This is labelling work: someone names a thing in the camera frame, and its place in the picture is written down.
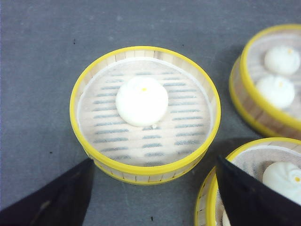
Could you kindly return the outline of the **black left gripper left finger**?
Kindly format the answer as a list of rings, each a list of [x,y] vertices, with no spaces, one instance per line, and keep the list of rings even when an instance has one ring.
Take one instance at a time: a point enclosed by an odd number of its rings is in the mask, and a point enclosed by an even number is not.
[[[91,199],[94,164],[86,159],[0,212],[2,226],[80,226]]]

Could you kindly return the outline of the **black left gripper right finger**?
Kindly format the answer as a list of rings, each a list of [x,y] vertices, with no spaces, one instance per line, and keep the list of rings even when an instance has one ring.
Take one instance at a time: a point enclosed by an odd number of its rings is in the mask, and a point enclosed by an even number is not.
[[[232,226],[299,226],[301,207],[227,159],[216,162],[218,189]]]

